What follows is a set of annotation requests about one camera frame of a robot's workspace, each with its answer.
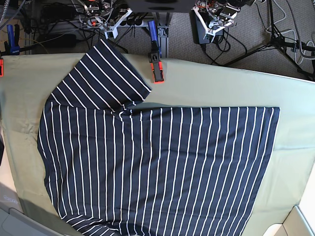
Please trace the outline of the black tripod stand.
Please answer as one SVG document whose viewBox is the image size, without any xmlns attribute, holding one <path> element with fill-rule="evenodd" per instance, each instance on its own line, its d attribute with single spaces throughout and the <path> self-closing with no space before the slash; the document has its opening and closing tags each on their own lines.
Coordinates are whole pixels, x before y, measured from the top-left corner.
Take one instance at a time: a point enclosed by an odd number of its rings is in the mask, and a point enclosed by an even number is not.
<svg viewBox="0 0 315 236">
<path fill-rule="evenodd" d="M 296 29 L 296 35 L 297 35 L 297 38 L 298 39 L 291 39 L 292 42 L 288 42 L 286 41 L 286 37 L 280 32 L 280 30 L 276 27 L 275 25 L 275 21 L 274 21 L 274 14 L 273 14 L 273 4 L 272 4 L 272 0 L 268 0 L 268 6 L 269 6 L 269 13 L 270 13 L 270 21 L 271 21 L 271 36 L 270 36 L 270 41 L 261 46 L 261 47 L 258 47 L 256 48 L 255 50 L 252 50 L 250 52 L 247 52 L 245 53 L 243 56 L 240 56 L 230 62 L 227 62 L 225 64 L 223 64 L 224 67 L 229 67 L 255 53 L 258 53 L 258 52 L 262 52 L 263 50 L 273 50 L 273 49 L 276 49 L 278 50 L 279 52 L 282 53 L 282 55 L 287 58 L 291 64 L 297 69 L 297 72 L 302 74 L 304 77 L 305 77 L 305 80 L 307 81 L 311 81 L 311 82 L 314 82 L 315 81 L 315 72 L 313 73 L 310 73 L 310 72 L 307 72 L 305 70 L 303 70 L 299 64 L 297 64 L 295 62 L 295 60 L 293 58 L 291 58 L 288 54 L 287 54 L 287 49 L 291 49 L 292 52 L 294 53 L 297 53 L 299 52 L 301 54 L 301 57 L 304 58 L 304 59 L 310 59 L 312 60 L 312 65 L 313 65 L 313 69 L 315 68 L 315 47 L 314 46 L 311 46 L 311 45 L 307 45 L 307 43 L 304 43 L 301 41 L 300 39 L 300 34 L 298 32 L 298 29 L 297 29 L 297 25 L 296 25 L 296 21 L 295 21 L 295 18 L 294 18 L 294 15 L 293 15 L 293 12 L 292 12 L 292 8 L 290 6 L 290 4 L 287 2 L 288 4 L 288 7 L 290 9 L 290 12 L 291 12 L 291 15 L 292 15 L 292 18 L 293 18 L 293 23 L 294 23 L 294 26 L 295 26 L 295 29 Z"/>
</svg>

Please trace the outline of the navy white striped T-shirt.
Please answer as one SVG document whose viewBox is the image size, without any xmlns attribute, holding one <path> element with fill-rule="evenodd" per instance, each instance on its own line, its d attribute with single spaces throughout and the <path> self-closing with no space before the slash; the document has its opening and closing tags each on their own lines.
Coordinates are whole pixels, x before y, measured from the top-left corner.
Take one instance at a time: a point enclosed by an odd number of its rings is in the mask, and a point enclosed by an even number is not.
<svg viewBox="0 0 315 236">
<path fill-rule="evenodd" d="M 105 40 L 51 92 L 37 148 L 57 214 L 86 236 L 241 235 L 280 109 L 137 109 L 150 92 Z"/>
</svg>

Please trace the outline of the blue orange centre clamp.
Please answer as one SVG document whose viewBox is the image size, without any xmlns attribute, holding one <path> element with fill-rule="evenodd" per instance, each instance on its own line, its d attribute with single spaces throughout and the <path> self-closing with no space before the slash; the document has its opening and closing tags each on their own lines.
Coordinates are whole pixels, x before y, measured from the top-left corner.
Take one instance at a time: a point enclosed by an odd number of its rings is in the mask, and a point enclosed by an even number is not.
<svg viewBox="0 0 315 236">
<path fill-rule="evenodd" d="M 160 60 L 160 47 L 158 44 L 158 34 L 155 21 L 148 22 L 150 39 L 151 39 L 151 52 L 149 53 L 149 62 L 153 73 L 153 80 L 155 84 L 164 82 L 164 75 L 162 69 L 162 62 Z"/>
</svg>

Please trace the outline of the white power strip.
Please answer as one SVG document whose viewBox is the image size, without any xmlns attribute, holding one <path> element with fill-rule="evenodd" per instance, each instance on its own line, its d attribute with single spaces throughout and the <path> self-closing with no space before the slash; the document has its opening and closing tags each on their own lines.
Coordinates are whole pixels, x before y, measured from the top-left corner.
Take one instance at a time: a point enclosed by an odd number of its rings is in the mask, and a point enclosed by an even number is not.
<svg viewBox="0 0 315 236">
<path fill-rule="evenodd" d="M 100 29 L 101 23 L 106 19 L 100 16 L 88 17 L 84 20 L 84 24 L 89 28 Z M 125 21 L 121 23 L 120 27 L 146 27 L 147 23 L 140 18 L 128 17 Z"/>
</svg>

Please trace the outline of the black power adapter left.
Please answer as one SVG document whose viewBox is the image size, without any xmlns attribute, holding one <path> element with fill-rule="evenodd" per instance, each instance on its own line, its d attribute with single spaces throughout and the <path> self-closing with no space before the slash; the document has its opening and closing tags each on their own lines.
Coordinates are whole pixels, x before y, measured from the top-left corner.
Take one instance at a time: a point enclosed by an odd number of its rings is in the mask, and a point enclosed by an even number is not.
<svg viewBox="0 0 315 236">
<path fill-rule="evenodd" d="M 193 11 L 189 15 L 194 44 L 220 44 L 223 41 L 224 32 L 222 30 L 217 32 L 215 36 L 205 36 L 205 30 L 197 15 Z"/>
</svg>

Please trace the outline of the green table cloth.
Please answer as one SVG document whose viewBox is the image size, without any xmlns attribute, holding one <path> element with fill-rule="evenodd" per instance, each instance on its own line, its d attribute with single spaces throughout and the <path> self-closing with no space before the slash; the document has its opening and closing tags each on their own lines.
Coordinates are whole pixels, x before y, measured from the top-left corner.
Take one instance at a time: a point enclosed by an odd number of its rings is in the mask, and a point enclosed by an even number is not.
<svg viewBox="0 0 315 236">
<path fill-rule="evenodd" d="M 61 234 L 77 232 L 57 216 L 43 185 L 38 122 L 46 99 L 81 54 L 6 56 L 0 81 L 0 208 L 15 209 Z M 274 151 L 260 186 L 246 236 L 312 236 L 315 217 L 315 85 L 300 79 L 165 59 L 166 80 L 152 82 L 145 57 L 126 58 L 152 92 L 140 105 L 265 106 L 281 110 Z"/>
</svg>

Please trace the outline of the black box under table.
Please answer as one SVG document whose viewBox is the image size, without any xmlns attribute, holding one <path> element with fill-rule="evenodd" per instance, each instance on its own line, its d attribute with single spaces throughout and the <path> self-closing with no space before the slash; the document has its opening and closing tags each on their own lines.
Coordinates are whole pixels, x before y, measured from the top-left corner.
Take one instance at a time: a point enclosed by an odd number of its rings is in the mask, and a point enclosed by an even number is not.
<svg viewBox="0 0 315 236">
<path fill-rule="evenodd" d="M 195 0 L 126 0 L 133 12 L 180 12 L 187 13 Z"/>
</svg>

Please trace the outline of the grey plastic bin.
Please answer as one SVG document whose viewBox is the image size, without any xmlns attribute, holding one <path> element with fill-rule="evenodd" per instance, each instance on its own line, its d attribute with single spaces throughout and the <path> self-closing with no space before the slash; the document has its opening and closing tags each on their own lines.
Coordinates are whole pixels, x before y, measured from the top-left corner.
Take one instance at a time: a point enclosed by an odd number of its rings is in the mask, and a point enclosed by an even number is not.
<svg viewBox="0 0 315 236">
<path fill-rule="evenodd" d="M 37 223 L 15 209 L 0 209 L 1 236 L 61 236 L 61 234 Z"/>
</svg>

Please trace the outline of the blue orange clamp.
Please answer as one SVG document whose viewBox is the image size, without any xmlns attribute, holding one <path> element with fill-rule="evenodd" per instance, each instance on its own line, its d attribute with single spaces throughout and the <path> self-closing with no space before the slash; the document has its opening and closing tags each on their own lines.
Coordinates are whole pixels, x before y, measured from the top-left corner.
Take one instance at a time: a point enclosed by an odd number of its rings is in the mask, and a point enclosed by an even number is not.
<svg viewBox="0 0 315 236">
<path fill-rule="evenodd" d="M 18 24 L 7 25 L 8 40 L 4 42 L 5 51 L 0 53 L 0 76 L 4 76 L 3 56 L 16 56 L 20 54 L 19 37 L 20 26 Z"/>
<path fill-rule="evenodd" d="M 151 39 L 151 52 L 149 53 L 149 62 L 153 73 L 153 80 L 155 84 L 164 82 L 164 75 L 162 69 L 162 62 L 160 60 L 160 47 L 158 44 L 158 34 L 155 21 L 148 22 L 150 39 Z"/>
</svg>

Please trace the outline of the blue orange left clamp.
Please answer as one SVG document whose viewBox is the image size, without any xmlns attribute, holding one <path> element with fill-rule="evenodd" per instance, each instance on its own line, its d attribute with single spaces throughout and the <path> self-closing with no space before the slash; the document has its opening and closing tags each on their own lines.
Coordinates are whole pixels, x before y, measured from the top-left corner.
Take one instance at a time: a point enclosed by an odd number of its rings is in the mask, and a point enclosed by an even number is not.
<svg viewBox="0 0 315 236">
<path fill-rule="evenodd" d="M 5 51 L 0 53 L 0 76 L 4 76 L 3 56 L 16 56 L 20 54 L 19 37 L 20 26 L 18 24 L 7 25 L 8 40 L 4 42 Z"/>
</svg>

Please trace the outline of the aluminium frame post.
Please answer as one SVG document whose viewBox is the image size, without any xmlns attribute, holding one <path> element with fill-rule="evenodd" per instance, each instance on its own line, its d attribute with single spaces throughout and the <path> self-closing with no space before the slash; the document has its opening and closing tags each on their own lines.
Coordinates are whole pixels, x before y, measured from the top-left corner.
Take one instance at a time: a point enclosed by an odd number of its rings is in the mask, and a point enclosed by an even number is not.
<svg viewBox="0 0 315 236">
<path fill-rule="evenodd" d="M 157 26 L 157 38 L 162 58 L 169 55 L 169 27 L 172 13 L 169 12 L 153 12 L 153 18 Z"/>
</svg>

